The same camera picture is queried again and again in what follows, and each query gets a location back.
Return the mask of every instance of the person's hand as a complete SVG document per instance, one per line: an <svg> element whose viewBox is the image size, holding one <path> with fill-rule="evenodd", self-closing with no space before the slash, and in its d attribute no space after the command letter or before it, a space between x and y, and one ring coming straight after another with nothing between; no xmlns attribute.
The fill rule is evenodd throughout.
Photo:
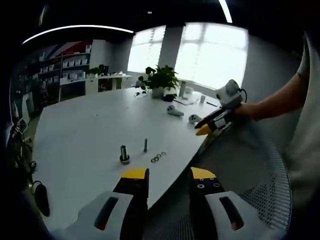
<svg viewBox="0 0 320 240"><path fill-rule="evenodd" d="M249 117L255 121L259 121L257 104L242 103L234 113L238 116Z"/></svg>

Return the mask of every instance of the window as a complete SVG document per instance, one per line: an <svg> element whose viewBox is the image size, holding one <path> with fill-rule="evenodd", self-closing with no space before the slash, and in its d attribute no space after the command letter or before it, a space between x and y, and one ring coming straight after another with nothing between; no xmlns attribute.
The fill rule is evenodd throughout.
<svg viewBox="0 0 320 240"><path fill-rule="evenodd" d="M247 52L245 29L215 23L187 23L174 70L179 79L213 89L223 87L230 79L241 86Z"/></svg>
<svg viewBox="0 0 320 240"><path fill-rule="evenodd" d="M128 71L144 73L147 67L156 67L165 30L166 26L159 26L135 34L130 50Z"/></svg>

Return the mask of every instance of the white controller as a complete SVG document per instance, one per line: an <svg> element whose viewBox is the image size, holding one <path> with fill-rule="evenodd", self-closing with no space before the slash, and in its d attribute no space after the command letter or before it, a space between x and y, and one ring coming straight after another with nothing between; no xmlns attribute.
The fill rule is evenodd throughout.
<svg viewBox="0 0 320 240"><path fill-rule="evenodd" d="M189 117L189 123L191 124L195 124L195 123L198 123L201 121L201 117L199 117L198 115L196 114L192 114L190 117Z"/></svg>
<svg viewBox="0 0 320 240"><path fill-rule="evenodd" d="M177 110L176 107L173 105L170 105L166 108L166 113L169 115L174 115L178 117L182 117L183 115L185 115L183 112Z"/></svg>

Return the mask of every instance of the person's arm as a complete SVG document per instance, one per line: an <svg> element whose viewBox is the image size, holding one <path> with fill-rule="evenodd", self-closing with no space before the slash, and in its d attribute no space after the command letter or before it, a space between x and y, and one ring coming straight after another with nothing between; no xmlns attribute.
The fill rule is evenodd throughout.
<svg viewBox="0 0 320 240"><path fill-rule="evenodd" d="M243 103L236 110L236 114L247 115L259 121L302 108L307 96L309 74L309 50L308 44L305 43L300 67L293 78L283 88L263 101L256 104Z"/></svg>

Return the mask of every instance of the white table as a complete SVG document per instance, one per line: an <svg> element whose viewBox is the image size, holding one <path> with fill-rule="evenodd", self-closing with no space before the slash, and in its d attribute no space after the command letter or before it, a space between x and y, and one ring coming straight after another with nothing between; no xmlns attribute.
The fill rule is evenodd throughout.
<svg viewBox="0 0 320 240"><path fill-rule="evenodd" d="M195 135L188 118L205 117L216 107L199 101L188 106L164 102L151 99L151 94L138 98L137 91L105 91L43 109L34 139L33 179L47 188L51 215L43 219L50 231L76 221L79 210L104 191L112 191L127 169L149 168L150 208L202 145L205 136ZM184 117L168 115L169 105ZM121 145L127 146L129 165L119 161ZM161 152L166 155L152 163Z"/></svg>
<svg viewBox="0 0 320 240"><path fill-rule="evenodd" d="M98 81L99 79L112 79L112 90L117 89L117 80L121 79L127 79L127 78L131 78L132 76L130 75L110 75L110 76L99 76L99 77L92 77L92 78L85 78L85 79L60 79L60 86L59 86L59 99L58 101L60 102L61 100L61 89L62 86L64 85L69 85L69 84L74 84L74 83L80 83L80 82L85 82L85 88L86 88L86 95L87 95L87 89L90 88L92 89L92 87L90 87L90 85L92 85L93 82L93 88L95 88L94 92L98 92Z"/></svg>

